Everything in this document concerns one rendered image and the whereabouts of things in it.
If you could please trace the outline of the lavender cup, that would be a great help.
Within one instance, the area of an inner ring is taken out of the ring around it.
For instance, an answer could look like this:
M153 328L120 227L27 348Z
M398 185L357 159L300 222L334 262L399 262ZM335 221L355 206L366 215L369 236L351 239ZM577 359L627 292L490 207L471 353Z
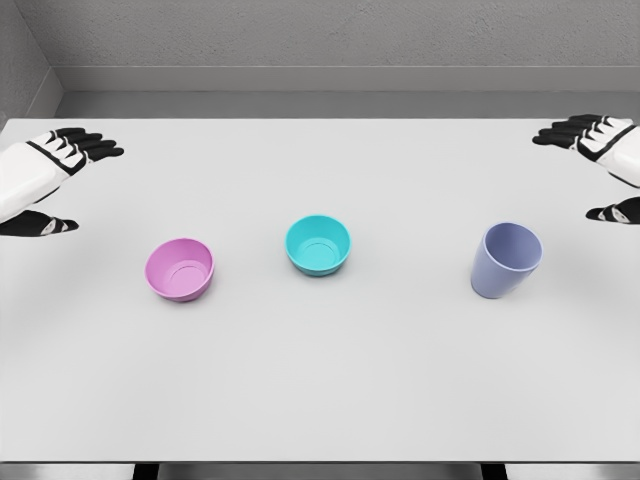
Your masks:
M502 298L531 275L542 258L543 244L535 232L518 223L496 223L476 250L471 287L483 298Z

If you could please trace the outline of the pink bowl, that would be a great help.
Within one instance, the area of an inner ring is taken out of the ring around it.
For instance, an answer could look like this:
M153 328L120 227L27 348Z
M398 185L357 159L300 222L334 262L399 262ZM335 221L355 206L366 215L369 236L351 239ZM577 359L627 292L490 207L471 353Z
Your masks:
M146 260L144 277L149 288L174 302L189 302L209 288L215 271L210 248L191 238L177 238L157 246Z

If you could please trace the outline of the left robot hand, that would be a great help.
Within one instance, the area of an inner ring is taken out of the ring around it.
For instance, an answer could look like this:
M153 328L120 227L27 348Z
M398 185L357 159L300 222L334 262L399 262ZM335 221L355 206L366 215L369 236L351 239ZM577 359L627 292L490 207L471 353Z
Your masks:
M48 131L0 153L0 237L38 238L72 232L77 222L31 207L92 163L124 154L117 142L81 127Z

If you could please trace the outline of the teal bowl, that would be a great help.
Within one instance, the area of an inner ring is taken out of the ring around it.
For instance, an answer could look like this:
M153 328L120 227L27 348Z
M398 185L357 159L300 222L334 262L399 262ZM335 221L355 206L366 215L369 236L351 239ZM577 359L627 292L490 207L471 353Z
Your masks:
M346 262L352 239L346 226L331 216L309 215L295 221L284 240L286 254L302 273L323 277Z

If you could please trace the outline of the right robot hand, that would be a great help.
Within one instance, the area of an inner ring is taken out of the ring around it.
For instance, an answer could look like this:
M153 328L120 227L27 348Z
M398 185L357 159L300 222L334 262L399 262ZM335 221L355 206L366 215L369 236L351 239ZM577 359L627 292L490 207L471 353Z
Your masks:
M573 115L539 130L532 142L575 151L616 180L640 191L640 125L629 119ZM585 217L598 222L640 225L640 195L594 207Z

